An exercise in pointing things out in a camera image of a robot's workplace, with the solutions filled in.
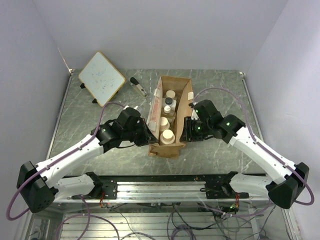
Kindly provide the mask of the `beige cylinder bottle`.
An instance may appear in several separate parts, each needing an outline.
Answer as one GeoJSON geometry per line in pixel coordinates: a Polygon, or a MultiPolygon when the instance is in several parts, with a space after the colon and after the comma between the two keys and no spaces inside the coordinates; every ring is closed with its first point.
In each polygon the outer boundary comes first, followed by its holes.
{"type": "Polygon", "coordinates": [[[160,132],[164,132],[165,130],[168,130],[169,128],[170,128],[170,122],[169,122],[169,120],[166,118],[166,117],[164,117],[164,116],[162,116],[161,118],[160,118],[160,127],[159,127],[159,131],[160,132]]]}

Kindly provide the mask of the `brown canvas bag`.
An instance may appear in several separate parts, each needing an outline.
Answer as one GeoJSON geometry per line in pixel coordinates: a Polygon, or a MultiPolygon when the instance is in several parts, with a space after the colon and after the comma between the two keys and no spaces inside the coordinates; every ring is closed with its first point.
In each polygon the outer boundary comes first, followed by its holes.
{"type": "Polygon", "coordinates": [[[162,75],[153,91],[147,126],[155,136],[149,144],[148,155],[174,159],[186,143],[180,137],[185,117],[192,115],[189,104],[194,99],[192,80],[162,75]]]}

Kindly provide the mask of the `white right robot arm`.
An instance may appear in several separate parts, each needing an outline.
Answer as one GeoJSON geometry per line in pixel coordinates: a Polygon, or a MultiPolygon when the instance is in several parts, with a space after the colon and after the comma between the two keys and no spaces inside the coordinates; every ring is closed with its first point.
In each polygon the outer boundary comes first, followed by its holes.
{"type": "Polygon", "coordinates": [[[246,193],[268,197],[282,209],[289,209],[307,186],[309,167],[283,157],[256,137],[249,126],[235,115],[225,117],[210,100],[190,103],[196,117],[184,118],[182,142],[199,142],[212,138],[240,150],[266,173],[265,176],[247,175],[231,171],[219,184],[226,198],[246,193]]]}

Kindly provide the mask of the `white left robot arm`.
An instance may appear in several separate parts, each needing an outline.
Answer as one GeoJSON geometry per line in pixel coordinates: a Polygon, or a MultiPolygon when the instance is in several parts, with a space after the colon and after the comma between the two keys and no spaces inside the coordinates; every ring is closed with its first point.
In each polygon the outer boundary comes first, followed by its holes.
{"type": "Polygon", "coordinates": [[[99,124],[80,142],[55,157],[30,161],[20,167],[17,189],[32,213],[38,213],[54,201],[84,195],[96,199],[104,192],[104,184],[94,172],[81,176],[66,175],[80,164],[103,155],[122,142],[137,147],[157,143],[145,119],[132,107],[125,107],[116,119],[99,124]]]}

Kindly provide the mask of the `beige cap bottle front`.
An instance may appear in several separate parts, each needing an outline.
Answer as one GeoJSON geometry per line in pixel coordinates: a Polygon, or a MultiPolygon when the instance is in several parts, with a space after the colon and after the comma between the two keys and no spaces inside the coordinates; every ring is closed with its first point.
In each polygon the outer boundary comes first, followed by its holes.
{"type": "Polygon", "coordinates": [[[175,135],[172,130],[166,129],[164,130],[159,137],[159,144],[160,145],[171,145],[175,142],[175,135]]]}

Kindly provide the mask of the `beige cap bottle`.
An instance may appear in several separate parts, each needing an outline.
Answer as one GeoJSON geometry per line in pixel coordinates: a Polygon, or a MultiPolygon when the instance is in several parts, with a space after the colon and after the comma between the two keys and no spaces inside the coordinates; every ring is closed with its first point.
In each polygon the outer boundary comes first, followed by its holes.
{"type": "Polygon", "coordinates": [[[159,137],[159,144],[160,145],[171,145],[175,142],[175,135],[172,130],[166,129],[164,130],[159,137]]]}
{"type": "Polygon", "coordinates": [[[171,98],[171,99],[173,99],[173,100],[176,100],[176,99],[177,99],[176,92],[173,91],[173,90],[168,90],[168,91],[165,93],[165,97],[166,97],[166,98],[171,98]]]}

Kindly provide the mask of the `amber bottle white cap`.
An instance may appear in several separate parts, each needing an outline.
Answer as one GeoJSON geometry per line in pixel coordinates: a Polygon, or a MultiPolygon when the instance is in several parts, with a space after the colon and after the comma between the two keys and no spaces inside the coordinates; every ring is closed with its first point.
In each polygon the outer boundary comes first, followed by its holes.
{"type": "Polygon", "coordinates": [[[163,108],[161,116],[166,117],[168,119],[169,123],[173,123],[176,119],[176,112],[174,110],[172,110],[169,105],[166,105],[163,108]]]}

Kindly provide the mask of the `white bottle black cap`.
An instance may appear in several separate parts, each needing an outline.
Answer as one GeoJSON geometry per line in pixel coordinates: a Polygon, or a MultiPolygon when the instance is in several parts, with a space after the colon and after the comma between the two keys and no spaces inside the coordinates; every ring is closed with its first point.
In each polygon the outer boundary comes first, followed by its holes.
{"type": "Polygon", "coordinates": [[[162,99],[162,107],[170,106],[172,109],[175,109],[177,105],[177,101],[171,97],[166,97],[162,99]]]}

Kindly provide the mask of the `beige cap bottle rear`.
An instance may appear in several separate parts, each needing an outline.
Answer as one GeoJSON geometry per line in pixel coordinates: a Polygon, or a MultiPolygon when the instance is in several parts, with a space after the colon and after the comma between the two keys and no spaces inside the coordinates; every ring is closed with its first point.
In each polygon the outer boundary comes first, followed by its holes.
{"type": "Polygon", "coordinates": [[[177,99],[176,92],[173,91],[173,90],[168,90],[168,91],[165,93],[165,97],[166,97],[166,98],[171,98],[171,99],[173,99],[173,100],[176,100],[176,99],[177,99]]]}

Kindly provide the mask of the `black and white marker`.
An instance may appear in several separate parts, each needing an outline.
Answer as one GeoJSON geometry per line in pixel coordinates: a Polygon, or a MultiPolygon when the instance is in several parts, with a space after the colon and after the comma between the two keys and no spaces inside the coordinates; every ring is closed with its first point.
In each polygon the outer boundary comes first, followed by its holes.
{"type": "Polygon", "coordinates": [[[145,89],[141,86],[141,84],[138,82],[138,80],[135,77],[130,78],[130,85],[144,98],[148,96],[145,89]]]}

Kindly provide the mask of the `small whiteboard with wooden frame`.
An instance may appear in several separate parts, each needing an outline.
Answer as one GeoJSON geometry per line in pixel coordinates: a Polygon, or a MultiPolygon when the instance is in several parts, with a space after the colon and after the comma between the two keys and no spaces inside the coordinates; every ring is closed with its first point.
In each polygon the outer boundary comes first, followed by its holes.
{"type": "Polygon", "coordinates": [[[97,51],[78,75],[97,104],[104,106],[119,91],[126,78],[97,51]]]}

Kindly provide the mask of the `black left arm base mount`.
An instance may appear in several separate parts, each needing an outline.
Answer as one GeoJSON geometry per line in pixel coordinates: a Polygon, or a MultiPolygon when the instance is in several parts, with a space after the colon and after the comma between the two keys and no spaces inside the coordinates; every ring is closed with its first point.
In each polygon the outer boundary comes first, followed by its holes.
{"type": "Polygon", "coordinates": [[[101,193],[102,199],[116,200],[118,195],[118,184],[113,180],[103,183],[101,193]]]}

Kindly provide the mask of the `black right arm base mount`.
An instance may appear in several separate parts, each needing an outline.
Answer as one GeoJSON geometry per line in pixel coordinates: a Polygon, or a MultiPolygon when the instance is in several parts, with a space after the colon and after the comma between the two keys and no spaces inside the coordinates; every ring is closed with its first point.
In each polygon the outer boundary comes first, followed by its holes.
{"type": "Polygon", "coordinates": [[[231,196],[228,188],[217,181],[206,182],[199,191],[205,193],[207,199],[224,199],[231,196]]]}

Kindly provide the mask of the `aluminium rail frame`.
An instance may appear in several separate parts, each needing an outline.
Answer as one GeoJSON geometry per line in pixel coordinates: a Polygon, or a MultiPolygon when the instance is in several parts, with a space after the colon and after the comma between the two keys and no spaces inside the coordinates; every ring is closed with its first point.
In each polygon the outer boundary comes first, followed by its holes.
{"type": "Polygon", "coordinates": [[[203,181],[111,182],[113,198],[77,196],[28,213],[20,240],[300,240],[291,210],[203,181]]]}

